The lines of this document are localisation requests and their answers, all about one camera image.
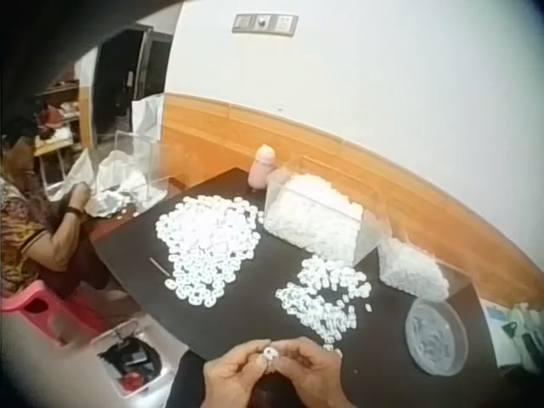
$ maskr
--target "hand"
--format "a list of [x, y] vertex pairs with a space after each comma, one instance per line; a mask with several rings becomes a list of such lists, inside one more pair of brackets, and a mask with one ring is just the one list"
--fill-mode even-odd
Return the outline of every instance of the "hand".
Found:
[[204, 365], [206, 397], [202, 408], [246, 408], [253, 386], [267, 368], [261, 352], [270, 340], [253, 340]]
[[342, 390], [342, 357], [327, 351], [306, 337], [274, 342], [280, 356], [274, 368], [289, 378], [308, 408], [354, 408]]
[[91, 189], [85, 183], [79, 183], [74, 187], [68, 205], [79, 211], [84, 211], [89, 198], [91, 198]]

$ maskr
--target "doorway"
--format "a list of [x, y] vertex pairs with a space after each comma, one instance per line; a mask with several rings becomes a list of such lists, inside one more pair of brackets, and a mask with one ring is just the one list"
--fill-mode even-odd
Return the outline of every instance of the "doorway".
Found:
[[99, 48], [93, 81], [95, 142], [130, 132], [131, 103], [164, 92], [173, 36], [132, 25]]

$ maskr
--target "round clear plastic container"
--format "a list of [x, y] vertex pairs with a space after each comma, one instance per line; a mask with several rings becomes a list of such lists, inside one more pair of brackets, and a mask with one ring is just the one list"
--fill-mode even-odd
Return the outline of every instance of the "round clear plastic container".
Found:
[[467, 331], [446, 302], [418, 298], [405, 323], [406, 343], [414, 361], [433, 376], [455, 376], [467, 361]]

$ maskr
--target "wooden wall panel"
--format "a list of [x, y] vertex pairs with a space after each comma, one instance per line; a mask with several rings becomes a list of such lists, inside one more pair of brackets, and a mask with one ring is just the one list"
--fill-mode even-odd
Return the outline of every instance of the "wooden wall panel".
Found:
[[89, 149], [94, 146], [92, 123], [91, 123], [91, 89], [90, 87], [80, 87], [78, 94], [79, 103], [79, 134], [83, 147]]
[[198, 157], [199, 181], [248, 170], [255, 150], [271, 145], [280, 164], [329, 179], [384, 211], [394, 235], [463, 270], [481, 297], [544, 305], [544, 274], [511, 241], [444, 191], [357, 144], [258, 110], [174, 94], [165, 98], [161, 141]]

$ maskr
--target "pink plastic stool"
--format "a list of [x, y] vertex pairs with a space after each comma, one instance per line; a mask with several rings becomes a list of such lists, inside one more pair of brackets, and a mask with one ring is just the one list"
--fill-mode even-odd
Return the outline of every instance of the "pink plastic stool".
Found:
[[[61, 345], [62, 342], [54, 335], [49, 327], [49, 319], [53, 314], [61, 315], [75, 323], [83, 331], [95, 337], [106, 330], [105, 323], [91, 310], [76, 303], [78, 293], [68, 300], [61, 300], [51, 292], [41, 280], [31, 283], [23, 292], [12, 297], [2, 297], [2, 312], [21, 312], [45, 336]], [[27, 310], [27, 305], [39, 300], [45, 303], [43, 311], [37, 313]]]

